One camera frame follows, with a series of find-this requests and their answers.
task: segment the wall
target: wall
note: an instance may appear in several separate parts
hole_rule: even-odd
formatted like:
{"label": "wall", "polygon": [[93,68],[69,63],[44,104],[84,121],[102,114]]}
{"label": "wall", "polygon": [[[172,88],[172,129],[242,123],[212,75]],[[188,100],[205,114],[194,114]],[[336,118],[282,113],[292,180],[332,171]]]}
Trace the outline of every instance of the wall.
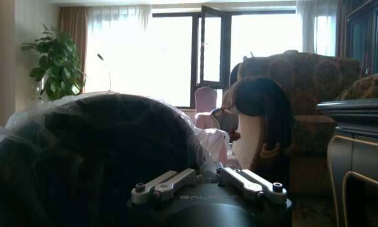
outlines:
{"label": "wall", "polygon": [[40,38],[45,24],[57,27],[59,7],[44,0],[15,0],[16,20],[16,111],[31,107],[39,98],[33,90],[36,82],[29,72],[37,66],[39,54],[35,51],[21,51],[21,43]]}
{"label": "wall", "polygon": [[21,42],[33,41],[41,23],[56,26],[59,7],[44,0],[0,0],[0,125],[33,104],[29,70],[37,54],[21,52]]}
{"label": "wall", "polygon": [[15,111],[15,0],[0,0],[0,124]]}

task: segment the microphone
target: microphone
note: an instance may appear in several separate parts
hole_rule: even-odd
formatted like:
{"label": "microphone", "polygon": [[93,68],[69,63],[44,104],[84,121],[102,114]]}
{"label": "microphone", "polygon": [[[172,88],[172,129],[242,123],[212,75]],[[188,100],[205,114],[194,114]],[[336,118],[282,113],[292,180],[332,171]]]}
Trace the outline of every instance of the microphone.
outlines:
{"label": "microphone", "polygon": [[100,55],[98,53],[97,53],[96,55],[98,56],[98,58],[100,58],[101,60],[104,60],[102,55]]}

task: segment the black frame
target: black frame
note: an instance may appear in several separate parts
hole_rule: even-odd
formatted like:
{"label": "black frame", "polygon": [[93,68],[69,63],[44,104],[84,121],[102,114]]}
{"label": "black frame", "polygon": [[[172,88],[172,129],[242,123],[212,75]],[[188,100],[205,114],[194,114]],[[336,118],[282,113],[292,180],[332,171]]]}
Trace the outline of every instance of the black frame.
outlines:
{"label": "black frame", "polygon": [[210,7],[202,6],[202,9],[212,12],[222,13],[222,25],[221,25],[221,64],[220,64],[220,82],[204,81],[197,83],[198,74],[198,19],[201,18],[201,12],[185,12],[185,13],[153,13],[153,17],[192,17],[192,57],[190,57],[190,106],[177,106],[180,109],[194,109],[194,91],[197,88],[210,86],[214,89],[229,88],[229,75],[230,75],[230,53],[232,53],[232,17],[238,15],[256,15],[256,14],[294,14],[296,10],[269,10],[269,11],[220,11]]}
{"label": "black frame", "polygon": [[378,72],[378,0],[369,0],[348,16],[346,27],[346,56],[353,56],[353,24],[357,19],[368,16],[368,44],[366,57],[362,59],[361,67],[368,75]]}

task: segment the microphone stand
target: microphone stand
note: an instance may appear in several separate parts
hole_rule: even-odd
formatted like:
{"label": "microphone stand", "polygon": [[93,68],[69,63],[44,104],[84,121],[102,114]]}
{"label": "microphone stand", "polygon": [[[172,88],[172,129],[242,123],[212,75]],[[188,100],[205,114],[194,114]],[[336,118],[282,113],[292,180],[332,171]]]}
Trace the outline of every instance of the microphone stand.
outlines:
{"label": "microphone stand", "polygon": [[105,63],[105,66],[106,66],[106,68],[108,68],[108,76],[109,76],[109,91],[112,91],[110,70],[109,70],[108,64],[106,64],[106,62],[105,62],[105,60],[104,60],[102,55],[100,55],[98,53],[97,53],[96,55],[97,55],[98,59],[100,59],[100,60]]}

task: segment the wooden cabinet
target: wooden cabinet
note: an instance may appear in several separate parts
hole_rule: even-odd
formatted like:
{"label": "wooden cabinet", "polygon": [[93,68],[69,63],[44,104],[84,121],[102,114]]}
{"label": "wooden cabinet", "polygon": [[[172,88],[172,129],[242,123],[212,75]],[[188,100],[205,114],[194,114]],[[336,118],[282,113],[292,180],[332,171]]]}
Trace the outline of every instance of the wooden cabinet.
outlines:
{"label": "wooden cabinet", "polygon": [[368,226],[365,185],[378,187],[378,99],[318,105],[337,121],[328,167],[338,227]]}
{"label": "wooden cabinet", "polygon": [[369,0],[346,17],[346,56],[358,59],[364,72],[378,72],[378,0]]}

